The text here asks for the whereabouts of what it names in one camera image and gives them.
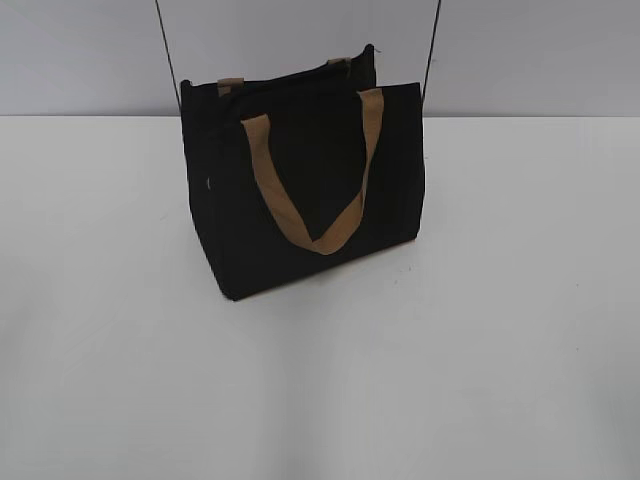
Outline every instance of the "gray backdrop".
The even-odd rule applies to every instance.
[[[160,0],[176,77],[381,53],[422,81],[435,0]],[[427,115],[640,114],[637,0],[443,0]],[[0,2],[1,115],[175,115],[154,0]]]

